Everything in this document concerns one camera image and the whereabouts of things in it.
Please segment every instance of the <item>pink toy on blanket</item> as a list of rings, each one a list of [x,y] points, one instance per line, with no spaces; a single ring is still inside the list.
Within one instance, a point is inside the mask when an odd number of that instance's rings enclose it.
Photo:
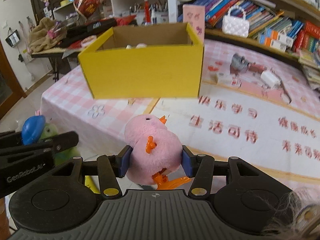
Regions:
[[[182,158],[179,138],[167,130],[165,116],[152,114],[132,118],[124,130],[124,138],[133,151],[127,171],[128,178],[141,185],[158,185],[158,189],[173,189],[190,181],[188,177],[172,181],[166,176],[176,171]]]

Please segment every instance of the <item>white handbag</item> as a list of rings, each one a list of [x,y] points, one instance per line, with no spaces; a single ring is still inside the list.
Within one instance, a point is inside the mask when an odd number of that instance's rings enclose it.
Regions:
[[[243,17],[234,17],[230,13],[234,9],[240,9],[242,11]],[[225,15],[222,20],[222,31],[226,34],[237,35],[241,37],[248,37],[250,23],[245,19],[246,14],[242,7],[232,6],[228,15]]]

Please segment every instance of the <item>orange and white box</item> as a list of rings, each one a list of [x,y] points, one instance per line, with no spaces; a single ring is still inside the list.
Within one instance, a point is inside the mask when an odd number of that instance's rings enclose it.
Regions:
[[[282,50],[282,51],[285,51],[285,49],[287,48],[287,46],[282,44],[280,41],[271,39],[271,38],[267,37],[264,34],[260,34],[258,36],[258,42],[261,43],[261,44],[264,44],[264,45],[266,45],[268,47],[273,47],[275,49],[279,49],[279,50]]]
[[[269,28],[265,29],[264,35],[266,35],[268,38],[272,38],[274,40],[277,40],[290,48],[293,45],[293,38],[290,38],[285,34],[279,33],[277,31],[271,30]]]

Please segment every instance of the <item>orange beak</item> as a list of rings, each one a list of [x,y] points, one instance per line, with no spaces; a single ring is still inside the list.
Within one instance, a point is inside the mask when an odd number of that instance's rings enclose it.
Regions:
[[[160,122],[165,124],[167,122],[167,119],[165,118],[165,115],[159,118]]]

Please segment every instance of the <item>gingham pattern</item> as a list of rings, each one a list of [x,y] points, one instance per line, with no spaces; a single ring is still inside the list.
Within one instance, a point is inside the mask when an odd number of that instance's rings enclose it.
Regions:
[[[218,67],[220,72],[230,73],[231,58],[235,53],[238,53],[250,62],[264,65],[268,69],[274,68],[291,96],[290,105],[320,118],[320,93],[311,90],[306,78],[298,69],[258,52],[227,43],[205,40],[204,44],[203,81],[210,80],[208,66]]]
[[[75,130],[80,143],[97,154],[118,153],[125,145],[124,127],[143,114],[151,98],[94,100],[78,66],[42,95],[40,112],[58,132]]]

